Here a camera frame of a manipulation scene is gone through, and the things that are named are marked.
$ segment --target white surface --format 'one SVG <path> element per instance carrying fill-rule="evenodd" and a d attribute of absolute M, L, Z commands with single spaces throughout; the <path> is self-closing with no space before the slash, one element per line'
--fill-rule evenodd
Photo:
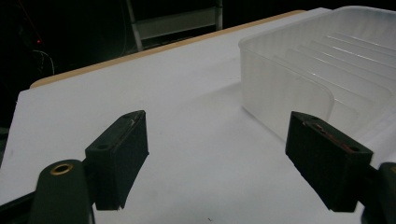
<path fill-rule="evenodd" d="M 396 64 L 395 22 L 394 11 L 341 7 L 241 40 L 244 107 L 283 139 L 291 111 L 315 115 L 350 136 L 361 137 L 386 106 L 396 103 L 390 91 L 396 86 L 367 79 L 357 69 L 345 71 L 298 48 L 310 48 L 317 41 L 331 50 L 316 50 L 332 56 L 333 51 L 341 51 L 341 57 L 334 57 L 347 63 L 355 64 L 353 56 L 368 59 L 375 62 L 371 69 L 382 78 L 389 75 L 382 73 L 382 64 L 393 68 Z M 389 77 L 396 80 L 394 73 Z M 323 97 L 326 91 L 330 95 Z M 363 98 L 360 103 L 345 100 L 356 95 Z"/>
<path fill-rule="evenodd" d="M 328 211 L 285 155 L 285 143 L 241 106 L 238 41 L 326 11 L 22 92 L 0 169 L 0 203 L 33 191 L 53 162 L 83 160 L 119 116 L 144 109 L 150 154 L 125 209 L 95 211 L 97 223 L 360 223 L 361 207 Z M 362 139 L 378 152 L 374 165 L 396 158 L 393 114 Z"/>

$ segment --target translucent plastic tray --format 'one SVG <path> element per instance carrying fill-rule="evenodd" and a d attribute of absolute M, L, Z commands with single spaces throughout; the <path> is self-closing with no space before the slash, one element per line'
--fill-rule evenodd
<path fill-rule="evenodd" d="M 341 7 L 242 39 L 244 108 L 286 139 L 291 111 L 365 133 L 395 103 L 396 13 Z"/>

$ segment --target white tabletop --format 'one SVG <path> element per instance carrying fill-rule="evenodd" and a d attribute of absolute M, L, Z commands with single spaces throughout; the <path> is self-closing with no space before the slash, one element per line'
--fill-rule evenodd
<path fill-rule="evenodd" d="M 241 106 L 238 41 L 327 11 L 23 91 L 0 169 L 0 204 L 35 190 L 46 166 L 83 160 L 84 149 L 119 116 L 143 109 L 150 154 L 125 209 L 95 211 L 97 223 L 360 223 L 360 205 L 354 214 L 328 211 L 285 143 Z M 387 127 L 386 144 L 362 139 L 379 151 L 374 164 L 396 158 L 389 147 L 394 126 L 378 126 Z"/>

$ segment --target dark background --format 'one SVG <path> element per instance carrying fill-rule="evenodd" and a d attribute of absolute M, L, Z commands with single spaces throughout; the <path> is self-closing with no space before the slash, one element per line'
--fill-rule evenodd
<path fill-rule="evenodd" d="M 138 20 L 204 8 L 213 0 L 132 0 Z M 367 6 L 396 10 L 390 1 L 223 0 L 224 28 L 317 7 Z M 202 35 L 214 28 L 201 29 Z M 0 0 L 0 127 L 9 127 L 20 91 L 42 77 L 134 53 L 123 0 Z"/>

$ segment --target wooden table edge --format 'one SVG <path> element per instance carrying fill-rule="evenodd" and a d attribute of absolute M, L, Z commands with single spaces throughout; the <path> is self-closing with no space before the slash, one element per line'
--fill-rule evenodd
<path fill-rule="evenodd" d="M 91 72 L 91 71 L 95 71 L 95 70 L 98 70 L 98 69 L 101 69 L 101 68 L 105 68 L 105 67 L 108 67 L 108 66 L 111 66 L 111 65 L 114 65 L 114 64 L 124 63 L 124 62 L 130 61 L 130 60 L 133 60 L 133 59 L 142 58 L 142 57 L 145 57 L 145 56 L 148 56 L 148 55 L 151 55 L 151 54 L 154 54 L 154 53 L 158 53 L 158 52 L 161 52 L 161 51 L 165 51 L 165 50 L 168 50 L 168 49 L 174 49 L 174 48 L 177 48 L 177 47 L 180 47 L 180 46 L 188 45 L 188 44 L 191 44 L 191 43 L 194 43 L 194 42 L 197 42 L 197 41 L 201 41 L 201 40 L 205 40 L 205 39 L 208 39 L 208 38 L 211 38 L 211 37 L 215 37 L 215 36 L 218 36 L 218 35 L 225 35 L 225 34 L 228 34 L 228 33 L 231 33 L 231 32 L 235 32 L 235 31 L 238 31 L 238 30 L 242 30 L 242 29 L 245 29 L 245 28 L 248 28 L 248 27 L 251 27 L 251 26 L 255 26 L 255 25 L 262 24 L 262 23 L 266 23 L 268 21 L 279 20 L 279 19 L 282 19 L 282 18 L 286 18 L 288 16 L 292 16 L 292 15 L 295 15 L 295 14 L 298 14 L 298 13 L 302 13 L 302 12 L 305 12 L 305 10 L 293 10 L 293 11 L 290 11 L 290 12 L 287 12 L 287 13 L 279 14 L 279 15 L 276 15 L 276 16 L 273 16 L 273 17 L 269 17 L 269 18 L 266 18 L 266 19 L 262 19 L 262 20 L 259 20 L 259 21 L 253 21 L 253 22 L 250 22 L 250 23 L 246 23 L 246 24 L 238 25 L 238 26 L 231 27 L 231 28 L 228 28 L 228 29 L 216 31 L 216 32 L 209 33 L 209 34 L 206 34 L 206 35 L 196 36 L 196 37 L 193 37 L 193 38 L 190 38 L 190 39 L 186 39 L 186 40 L 182 40 L 182 41 L 179 41 L 179 42 L 175 42 L 175 43 L 172 43 L 172 44 L 169 44 L 169 45 L 160 46 L 160 47 L 155 48 L 155 49 L 148 49 L 148 50 L 145 50 L 145 51 L 141 51 L 141 52 L 137 52 L 137 53 L 134 53 L 134 54 L 126 55 L 126 56 L 119 57 L 119 58 L 116 58 L 116 59 L 113 59 L 113 60 L 109 60 L 109 61 L 105 61 L 105 62 L 102 62 L 102 63 L 89 65 L 89 66 L 82 67 L 82 68 L 79 68 L 79 69 L 76 69 L 76 70 L 73 70 L 73 71 L 61 73 L 59 75 L 55 75 L 55 76 L 51 76 L 51 77 L 44 77 L 44 78 L 41 78 L 38 81 L 34 82 L 30 86 L 30 89 L 35 88 L 35 87 L 39 87 L 39 86 L 43 86 L 43 85 L 47 85 L 47 84 L 50 84 L 52 82 L 56 82 L 56 81 L 59 81 L 59 80 L 62 80 L 62 79 L 66 79 L 66 78 L 69 78 L 69 77 L 75 77 L 75 76 L 78 76 L 78 75 L 82 75 L 82 74 L 85 74 L 85 73 L 88 73 L 88 72 Z"/>

